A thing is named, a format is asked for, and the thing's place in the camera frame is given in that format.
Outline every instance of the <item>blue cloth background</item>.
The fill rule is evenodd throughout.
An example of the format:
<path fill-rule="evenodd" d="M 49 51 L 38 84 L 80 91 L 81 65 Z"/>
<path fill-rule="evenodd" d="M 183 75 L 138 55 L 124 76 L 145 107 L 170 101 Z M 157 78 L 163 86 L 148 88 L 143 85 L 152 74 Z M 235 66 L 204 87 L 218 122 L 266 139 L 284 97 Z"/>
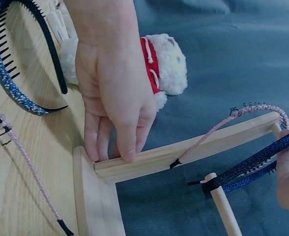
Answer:
<path fill-rule="evenodd" d="M 204 134 L 243 102 L 274 104 L 289 116 L 289 0 L 134 2 L 141 35 L 173 36 L 188 67 L 188 88 L 169 97 L 145 149 Z M 227 235 L 214 202 L 205 200 L 200 186 L 186 183 L 220 174 L 273 141 L 270 134 L 195 163 L 118 183 L 127 236 Z M 227 194 L 244 236 L 289 236 L 289 212 L 278 206 L 275 180 L 275 174 L 266 175 Z"/>

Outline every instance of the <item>red fabric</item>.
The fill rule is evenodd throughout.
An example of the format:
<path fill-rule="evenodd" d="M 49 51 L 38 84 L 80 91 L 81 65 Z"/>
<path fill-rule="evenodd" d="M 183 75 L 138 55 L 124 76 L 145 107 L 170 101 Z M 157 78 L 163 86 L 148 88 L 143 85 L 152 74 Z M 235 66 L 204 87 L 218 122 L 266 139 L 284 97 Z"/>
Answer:
<path fill-rule="evenodd" d="M 155 79 L 154 79 L 154 75 L 153 75 L 152 72 L 150 72 L 150 69 L 155 71 L 155 73 L 158 76 L 158 78 L 160 77 L 160 75 L 159 75 L 158 58 L 156 56 L 156 52 L 154 50 L 153 44 L 148 39 L 148 44 L 149 44 L 149 48 L 150 48 L 150 51 L 151 51 L 151 57 L 153 59 L 153 63 L 149 63 L 148 53 L 147 53 L 146 48 L 145 48 L 145 39 L 144 38 L 140 38 L 140 41 L 141 41 L 141 47 L 142 47 L 143 53 L 144 53 L 146 71 L 148 73 L 148 77 L 149 77 L 149 80 L 150 80 L 150 83 L 151 83 L 153 94 L 156 94 L 156 93 L 160 92 L 161 90 L 158 89 L 157 84 L 156 84 Z"/>

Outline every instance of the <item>blue speckled headband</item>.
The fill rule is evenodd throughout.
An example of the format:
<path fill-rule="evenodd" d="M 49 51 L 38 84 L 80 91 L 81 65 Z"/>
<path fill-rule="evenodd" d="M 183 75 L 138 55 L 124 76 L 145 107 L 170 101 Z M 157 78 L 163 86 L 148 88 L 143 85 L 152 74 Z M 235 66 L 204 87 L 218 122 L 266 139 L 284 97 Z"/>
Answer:
<path fill-rule="evenodd" d="M 53 42 L 53 39 L 51 37 L 50 31 L 48 29 L 48 26 L 45 22 L 44 16 L 42 15 L 42 12 L 39 8 L 39 6 L 37 4 L 35 4 L 32 0 L 0 0 L 0 48 L 2 48 L 7 41 L 3 41 L 3 39 L 6 37 L 5 34 L 2 35 L 2 33 L 5 31 L 5 28 L 3 28 L 5 26 L 5 19 L 6 19 L 6 15 L 7 15 L 7 10 L 8 7 L 10 6 L 10 4 L 12 2 L 18 2 L 20 4 L 22 4 L 26 9 L 28 9 L 30 11 L 30 13 L 34 16 L 34 18 L 37 20 L 37 22 L 39 23 L 45 39 L 47 41 L 48 44 L 48 48 L 52 57 L 52 61 L 54 64 L 54 68 L 56 71 L 56 75 L 57 75 L 57 79 L 58 79 L 58 83 L 61 89 L 61 92 L 63 94 L 67 94 L 67 85 L 64 79 L 64 75 L 62 72 L 62 68 L 60 65 L 60 61 L 58 58 L 58 54 Z M 15 77 L 17 77 L 20 73 L 15 73 L 14 75 L 10 75 L 11 72 L 13 72 L 16 69 L 16 66 L 11 68 L 10 70 L 7 70 L 6 67 L 11 65 L 13 63 L 13 60 L 7 62 L 4 64 L 4 62 L 11 56 L 11 54 L 8 54 L 4 57 L 1 57 L 1 55 L 3 53 L 5 53 L 9 48 L 4 48 L 2 50 L 0 50 L 0 84 L 2 85 L 2 87 L 4 88 L 4 90 L 6 91 L 6 93 L 19 105 L 21 106 L 23 109 L 25 109 L 26 111 L 35 114 L 35 115 L 46 115 L 49 113 L 53 113 L 56 111 L 60 111 L 64 108 L 66 108 L 67 106 L 61 107 L 61 108 L 57 108 L 57 109 L 48 109 L 48 108 L 44 108 L 41 107 L 39 105 L 37 105 L 36 103 L 34 103 L 33 101 L 31 101 L 26 95 L 24 95 L 19 88 L 16 86 L 16 84 L 13 82 L 13 79 Z"/>
<path fill-rule="evenodd" d="M 253 168 L 254 166 L 257 166 L 259 163 L 262 163 L 263 161 L 269 159 L 270 157 L 278 154 L 279 152 L 286 149 L 287 147 L 289 147 L 289 134 L 275 141 L 274 143 L 265 147 L 264 149 L 260 150 L 254 155 L 250 156 L 249 158 L 242 161 L 241 163 L 233 166 L 232 168 L 223 172 L 217 177 L 205 183 L 201 183 L 201 181 L 195 181 L 195 182 L 188 183 L 188 185 L 201 183 L 202 191 L 207 199 L 211 198 L 210 192 L 220 186 L 222 186 L 224 192 L 226 193 L 231 192 L 237 188 L 240 188 L 248 183 L 253 182 L 254 180 L 264 176 L 267 173 L 273 172 L 273 170 L 276 170 L 277 161 L 273 161 L 271 164 L 264 167 L 263 169 L 257 172 L 254 172 L 253 174 L 247 175 L 243 179 L 229 183 L 232 180 L 239 177 L 242 173 L 244 173 L 244 171 L 250 168 Z"/>

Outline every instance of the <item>wooden frame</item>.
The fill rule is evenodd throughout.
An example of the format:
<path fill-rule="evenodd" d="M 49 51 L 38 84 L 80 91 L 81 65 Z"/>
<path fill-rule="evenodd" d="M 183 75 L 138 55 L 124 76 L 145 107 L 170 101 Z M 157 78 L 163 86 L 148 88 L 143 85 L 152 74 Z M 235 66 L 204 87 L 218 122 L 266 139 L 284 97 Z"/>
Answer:
<path fill-rule="evenodd" d="M 276 112 L 220 129 L 193 151 L 183 164 L 234 148 L 272 131 L 276 137 L 281 131 Z M 169 169 L 170 164 L 201 137 L 141 152 L 133 163 L 126 163 L 121 158 L 92 163 L 85 149 L 76 147 L 73 169 L 79 235 L 125 236 L 115 183 Z M 210 173 L 205 180 L 215 176 L 215 173 Z M 228 235 L 241 236 L 222 187 L 213 190 L 211 195 Z"/>

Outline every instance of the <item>white plush toy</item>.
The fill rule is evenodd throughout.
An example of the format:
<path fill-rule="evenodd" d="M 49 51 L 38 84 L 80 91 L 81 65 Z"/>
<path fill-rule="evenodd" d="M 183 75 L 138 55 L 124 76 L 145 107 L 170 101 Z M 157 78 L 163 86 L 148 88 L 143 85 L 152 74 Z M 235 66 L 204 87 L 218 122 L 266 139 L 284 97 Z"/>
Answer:
<path fill-rule="evenodd" d="M 67 31 L 68 33 L 63 38 L 57 36 L 61 46 L 60 63 L 67 83 L 77 85 L 78 80 L 75 71 L 77 34 L 65 4 L 61 1 L 55 5 L 57 8 L 55 11 L 59 12 L 59 16 L 55 19 L 60 19 L 61 15 L 64 20 L 59 28 L 64 24 L 63 32 Z M 58 28 L 56 20 L 54 22 L 49 18 L 48 20 L 51 27 L 55 25 L 55 28 Z M 167 102 L 167 95 L 179 95 L 187 88 L 186 57 L 174 38 L 166 33 L 146 35 L 141 37 L 140 41 L 157 110 L 160 110 Z"/>

